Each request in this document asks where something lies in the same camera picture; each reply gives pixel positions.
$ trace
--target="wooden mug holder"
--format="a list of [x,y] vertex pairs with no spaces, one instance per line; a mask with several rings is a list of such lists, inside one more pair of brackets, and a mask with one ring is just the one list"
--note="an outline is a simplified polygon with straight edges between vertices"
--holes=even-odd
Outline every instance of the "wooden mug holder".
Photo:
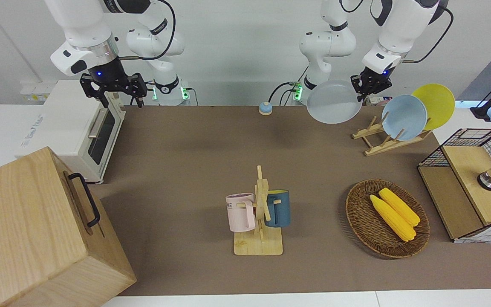
[[382,144],[380,144],[378,146],[373,146],[371,144],[371,142],[369,142],[369,140],[367,139],[367,136],[372,136],[374,134],[384,132],[384,127],[382,126],[382,123],[384,122],[384,120],[386,120],[388,114],[389,114],[389,112],[386,112],[384,114],[384,117],[382,117],[382,120],[376,124],[375,124],[375,122],[376,122],[377,117],[374,116],[372,118],[372,120],[370,121],[370,124],[367,128],[362,129],[362,130],[358,129],[356,133],[351,135],[351,137],[354,140],[358,139],[358,138],[363,139],[363,141],[367,144],[367,146],[369,146],[369,148],[364,152],[365,156],[367,156],[367,157],[368,156],[374,156],[377,154],[381,154],[382,152],[390,151],[390,150],[395,149],[395,148],[399,148],[399,147],[413,144],[415,142],[423,141],[433,131],[433,130],[424,130],[421,132],[421,134],[419,134],[417,137],[415,137],[413,139],[406,140],[406,141],[400,141],[400,140],[398,140],[399,137],[405,132],[405,130],[402,129],[397,134],[397,136],[395,138],[392,138],[391,136],[386,136],[386,138],[384,139]]
[[269,181],[263,178],[261,166],[257,165],[257,184],[255,185],[255,229],[234,233],[234,254],[239,256],[278,256],[283,253],[281,228],[268,227],[265,218],[271,216],[266,202],[269,194]]

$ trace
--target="table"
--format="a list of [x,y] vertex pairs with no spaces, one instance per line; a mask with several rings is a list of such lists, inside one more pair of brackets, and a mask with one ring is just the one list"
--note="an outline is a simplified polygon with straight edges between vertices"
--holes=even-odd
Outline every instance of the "table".
[[[122,295],[491,288],[491,244],[451,243],[417,172],[435,138],[364,157],[349,137],[381,111],[324,125],[303,107],[267,117],[256,107],[128,109],[105,184],[92,187],[138,277]],[[282,256],[232,254],[224,196],[253,191],[256,165],[271,188],[291,191]],[[347,192],[369,178],[424,206],[431,239],[417,256],[381,260],[347,231]]]

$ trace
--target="plate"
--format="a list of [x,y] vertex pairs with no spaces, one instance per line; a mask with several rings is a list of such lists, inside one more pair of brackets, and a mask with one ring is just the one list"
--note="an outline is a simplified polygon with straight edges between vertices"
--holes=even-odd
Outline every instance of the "plate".
[[[376,212],[369,195],[389,188],[419,216],[414,227],[416,237],[402,241]],[[346,198],[346,215],[353,232],[370,249],[390,258],[406,258],[421,252],[429,241],[429,221],[419,202],[395,183],[380,179],[368,179],[357,183]]]
[[425,105],[429,121],[425,124],[425,130],[433,130],[446,124],[456,108],[454,94],[446,86],[441,84],[426,84],[413,92]]
[[330,80],[316,86],[306,103],[308,113],[324,124],[349,121],[361,109],[349,81]]
[[[392,138],[407,141],[421,134],[427,122],[427,110],[422,101],[412,95],[401,95],[384,107],[382,118],[389,112],[382,123],[384,131]],[[397,138],[399,132],[405,131]]]

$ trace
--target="mug handle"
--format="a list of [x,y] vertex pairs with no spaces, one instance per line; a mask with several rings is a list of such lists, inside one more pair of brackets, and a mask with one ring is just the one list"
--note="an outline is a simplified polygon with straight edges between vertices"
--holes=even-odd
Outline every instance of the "mug handle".
[[277,204],[281,204],[281,200],[274,201],[274,225],[278,225],[278,206]]
[[247,227],[255,227],[255,214],[253,213],[253,203],[251,200],[244,200],[245,209],[247,210]]

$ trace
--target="wooden box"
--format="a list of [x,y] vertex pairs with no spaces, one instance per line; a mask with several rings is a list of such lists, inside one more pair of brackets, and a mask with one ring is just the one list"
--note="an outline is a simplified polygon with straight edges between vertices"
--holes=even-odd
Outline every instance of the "wooden box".
[[418,170],[454,242],[491,242],[491,191],[477,176],[491,168],[481,146],[442,146],[448,166],[419,166]]
[[136,281],[87,189],[49,148],[0,167],[0,306],[101,306]]

